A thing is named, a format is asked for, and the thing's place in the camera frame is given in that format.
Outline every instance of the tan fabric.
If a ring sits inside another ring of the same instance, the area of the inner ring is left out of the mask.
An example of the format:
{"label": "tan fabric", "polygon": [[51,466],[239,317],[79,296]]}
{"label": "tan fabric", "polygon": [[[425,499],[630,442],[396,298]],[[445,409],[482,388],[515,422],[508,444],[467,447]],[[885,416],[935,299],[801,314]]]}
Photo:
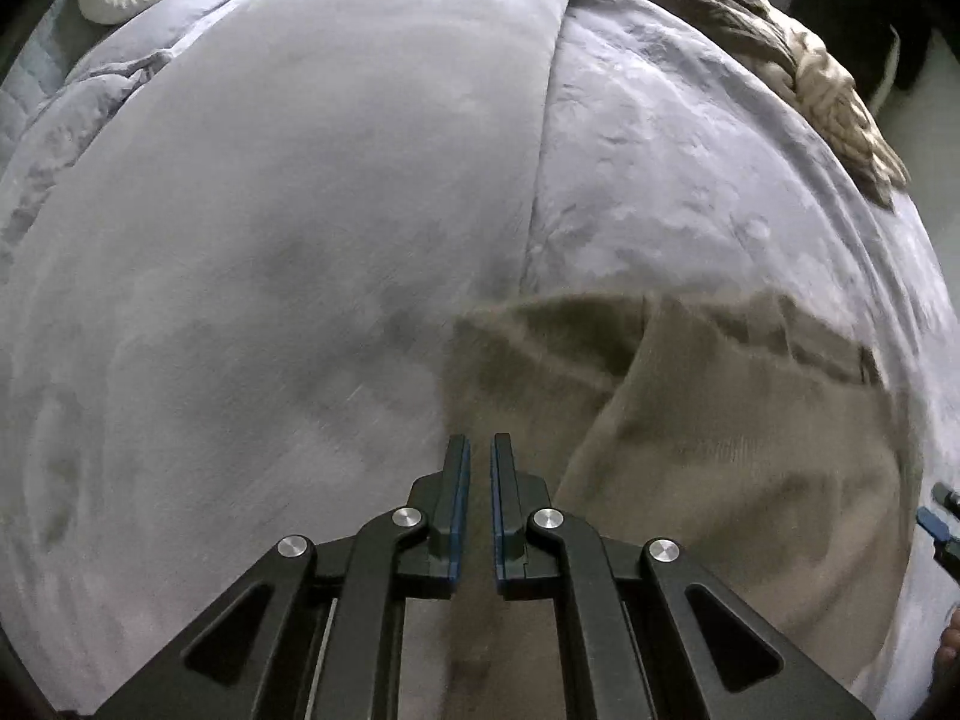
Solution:
{"label": "tan fabric", "polygon": [[581,295],[456,327],[451,431],[474,439],[448,717],[563,716],[547,604],[493,594],[487,447],[605,536],[670,536],[834,677],[880,651],[916,490],[869,351],[786,298],[685,304]]}
{"label": "tan fabric", "polygon": [[892,207],[891,186],[906,186],[906,166],[817,35],[767,0],[649,1],[699,29],[803,114],[864,196]]}

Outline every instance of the wall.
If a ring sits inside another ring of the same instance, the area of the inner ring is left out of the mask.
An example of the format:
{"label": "wall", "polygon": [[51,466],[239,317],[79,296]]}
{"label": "wall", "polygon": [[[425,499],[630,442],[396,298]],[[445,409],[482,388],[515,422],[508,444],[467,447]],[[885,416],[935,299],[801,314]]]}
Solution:
{"label": "wall", "polygon": [[960,64],[939,33],[917,85],[891,94],[877,123],[910,170],[910,196],[960,307]]}

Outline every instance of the gray comforter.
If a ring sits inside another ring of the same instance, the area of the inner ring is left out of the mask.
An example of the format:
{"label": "gray comforter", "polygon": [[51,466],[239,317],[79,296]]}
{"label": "gray comforter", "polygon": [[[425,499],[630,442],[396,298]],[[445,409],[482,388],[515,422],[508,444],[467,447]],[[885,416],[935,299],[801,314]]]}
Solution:
{"label": "gray comforter", "polygon": [[[450,317],[517,295],[788,293],[877,351],[907,473],[958,482],[956,319],[895,211],[646,1],[166,0],[0,181],[4,627],[93,709],[276,538],[400,503]],[[880,716],[955,594],[915,548],[856,685]],[[442,614],[413,610],[406,716],[439,712]]]}

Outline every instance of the brown towel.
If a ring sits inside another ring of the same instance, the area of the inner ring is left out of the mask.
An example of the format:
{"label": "brown towel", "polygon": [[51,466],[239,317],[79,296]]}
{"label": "brown towel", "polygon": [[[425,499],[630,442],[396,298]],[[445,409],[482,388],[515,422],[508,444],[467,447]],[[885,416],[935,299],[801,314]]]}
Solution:
{"label": "brown towel", "polygon": [[[870,352],[789,299],[477,311],[445,384],[451,431],[510,432],[518,465],[605,536],[677,538],[838,680],[880,651],[916,480]],[[474,458],[487,478],[486,447]],[[489,511],[474,485],[446,716],[562,717],[552,610],[493,595]]]}

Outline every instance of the metal pivot screw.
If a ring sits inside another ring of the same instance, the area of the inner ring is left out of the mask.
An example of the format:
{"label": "metal pivot screw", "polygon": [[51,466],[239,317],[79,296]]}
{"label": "metal pivot screw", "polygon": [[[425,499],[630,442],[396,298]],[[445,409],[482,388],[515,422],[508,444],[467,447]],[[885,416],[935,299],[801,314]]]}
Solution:
{"label": "metal pivot screw", "polygon": [[412,528],[419,524],[421,519],[424,519],[424,516],[419,512],[419,509],[412,509],[409,506],[397,509],[392,517],[394,524],[400,526],[400,528]]}
{"label": "metal pivot screw", "polygon": [[534,514],[534,522],[539,527],[552,531],[563,525],[563,512],[558,512],[556,509],[540,509]]}
{"label": "metal pivot screw", "polygon": [[669,538],[658,538],[650,545],[650,557],[660,562],[674,562],[680,557],[680,547]]}
{"label": "metal pivot screw", "polygon": [[303,536],[285,536],[277,543],[277,552],[283,557],[299,557],[306,552],[306,539]]}

